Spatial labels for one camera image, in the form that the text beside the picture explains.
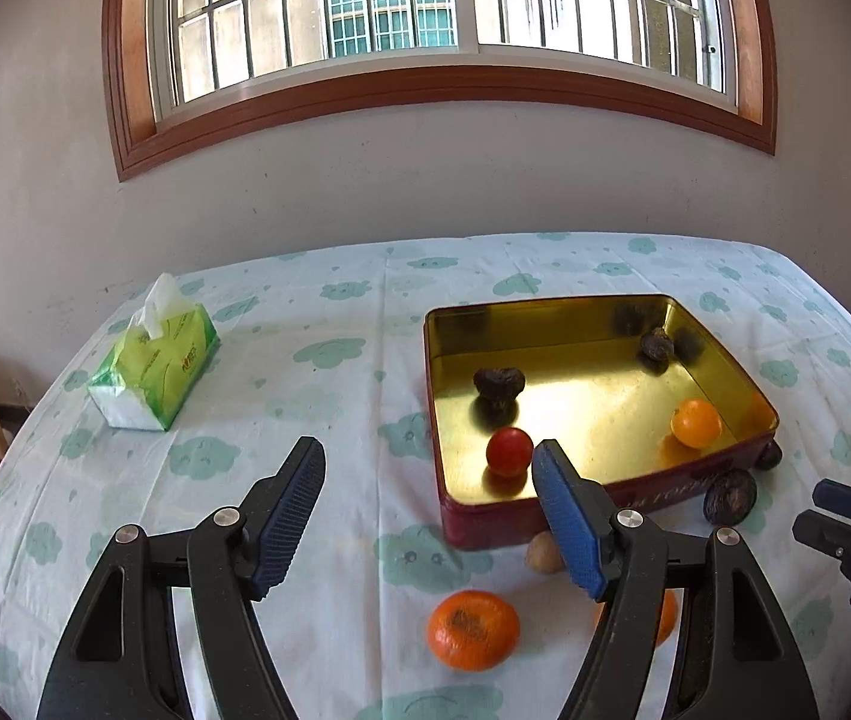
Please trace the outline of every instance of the potato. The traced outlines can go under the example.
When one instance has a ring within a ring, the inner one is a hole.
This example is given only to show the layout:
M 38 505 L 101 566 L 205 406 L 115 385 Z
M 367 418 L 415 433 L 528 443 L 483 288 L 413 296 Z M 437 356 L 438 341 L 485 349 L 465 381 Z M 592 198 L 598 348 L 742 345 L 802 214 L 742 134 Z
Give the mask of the potato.
M 525 565 L 539 574 L 557 574 L 566 569 L 566 562 L 561 558 L 558 544 L 551 531 L 542 531 L 529 541 L 529 549 L 525 553 Z

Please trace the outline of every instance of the table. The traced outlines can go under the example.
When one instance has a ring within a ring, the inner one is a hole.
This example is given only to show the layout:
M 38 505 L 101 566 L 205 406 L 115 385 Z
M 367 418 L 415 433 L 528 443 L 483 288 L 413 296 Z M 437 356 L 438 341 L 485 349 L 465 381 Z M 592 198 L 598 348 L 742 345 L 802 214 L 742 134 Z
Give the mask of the table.
M 817 480 L 851 484 L 851 316 L 785 257 L 733 242 L 539 233 L 288 254 L 179 285 L 206 305 L 222 346 L 172 429 L 112 430 L 83 386 L 141 290 L 62 372 L 0 467 L 0 702 L 12 717 L 35 716 L 59 636 L 116 528 L 193 527 L 275 472 L 300 435 L 326 447 L 326 486 L 288 579 L 256 605 L 299 716 L 558 716 L 594 605 L 566 575 L 532 573 L 521 547 L 465 554 L 441 540 L 422 319 L 458 303 L 654 292 L 702 319 L 781 414 L 785 461 L 758 475 L 741 530 L 793 626 L 822 716 L 839 715 L 851 695 L 849 586 L 790 529 Z M 704 535 L 700 506 L 654 518 Z M 422 556 L 414 570 L 383 565 L 396 545 Z M 518 651 L 481 674 L 448 670 L 423 637 L 435 605 L 465 587 L 502 594 L 522 622 Z M 175 608 L 195 717 L 216 717 L 187 590 L 176 590 Z M 657 650 L 642 717 L 658 717 L 675 644 L 673 635 Z

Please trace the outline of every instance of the screw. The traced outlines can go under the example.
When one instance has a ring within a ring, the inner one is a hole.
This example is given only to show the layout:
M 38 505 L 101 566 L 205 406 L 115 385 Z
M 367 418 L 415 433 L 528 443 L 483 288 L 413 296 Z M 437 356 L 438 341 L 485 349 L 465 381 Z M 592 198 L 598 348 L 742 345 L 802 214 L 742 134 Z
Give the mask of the screw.
M 239 509 L 233 509 L 230 506 L 225 507 L 225 509 L 219 509 L 215 513 L 215 517 L 212 517 L 212 521 L 216 525 L 222 525 L 222 527 L 234 525 L 239 521 Z
M 139 528 L 134 525 L 123 525 L 115 532 L 115 541 L 120 544 L 129 544 L 139 538 Z
M 616 514 L 615 519 L 626 528 L 638 528 L 639 525 L 645 522 L 644 517 L 638 514 L 635 509 L 622 509 L 621 512 Z
M 739 536 L 738 531 L 734 528 L 719 528 L 715 532 L 715 538 L 718 538 L 726 547 L 733 547 L 739 541 L 742 541 L 742 536 Z

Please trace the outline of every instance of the orange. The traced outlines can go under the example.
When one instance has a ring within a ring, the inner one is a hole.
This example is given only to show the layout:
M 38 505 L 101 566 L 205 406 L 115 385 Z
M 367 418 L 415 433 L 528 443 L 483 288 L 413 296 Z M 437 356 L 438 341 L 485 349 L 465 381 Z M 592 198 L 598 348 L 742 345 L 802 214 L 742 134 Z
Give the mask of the orange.
M 442 601 L 429 617 L 429 649 L 462 671 L 485 671 L 508 658 L 518 643 L 518 614 L 508 602 L 481 590 L 463 590 Z
M 605 604 L 599 604 L 595 608 L 595 619 L 593 623 L 598 628 L 599 619 L 602 617 L 602 610 Z M 675 630 L 675 624 L 678 622 L 678 601 L 675 597 L 675 591 L 665 590 L 665 595 L 662 597 L 662 614 L 658 618 L 658 635 L 655 637 L 655 646 L 662 644 L 667 640 Z
M 721 416 L 703 398 L 683 401 L 672 415 L 672 435 L 685 446 L 705 449 L 721 436 Z

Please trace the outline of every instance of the white wall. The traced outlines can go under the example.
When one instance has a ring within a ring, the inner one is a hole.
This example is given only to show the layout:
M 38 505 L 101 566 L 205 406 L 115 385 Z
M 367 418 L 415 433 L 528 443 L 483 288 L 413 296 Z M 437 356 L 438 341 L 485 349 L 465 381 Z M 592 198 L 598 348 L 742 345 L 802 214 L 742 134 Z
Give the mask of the white wall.
M 120 185 L 102 0 L 0 0 L 0 401 L 131 286 L 310 247 L 542 229 L 774 247 L 851 309 L 851 0 L 771 0 L 779 148 L 604 111 L 438 104 L 292 124 Z

